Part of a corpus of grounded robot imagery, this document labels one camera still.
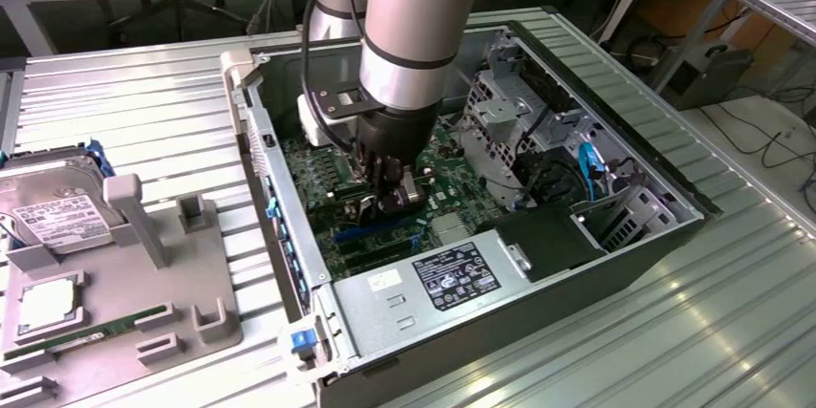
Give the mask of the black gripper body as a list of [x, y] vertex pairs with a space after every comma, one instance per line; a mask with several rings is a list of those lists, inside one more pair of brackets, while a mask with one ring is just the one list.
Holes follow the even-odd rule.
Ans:
[[429, 145], [439, 110], [441, 106], [427, 106], [419, 110], [385, 107], [363, 113], [358, 118], [358, 145], [414, 166]]

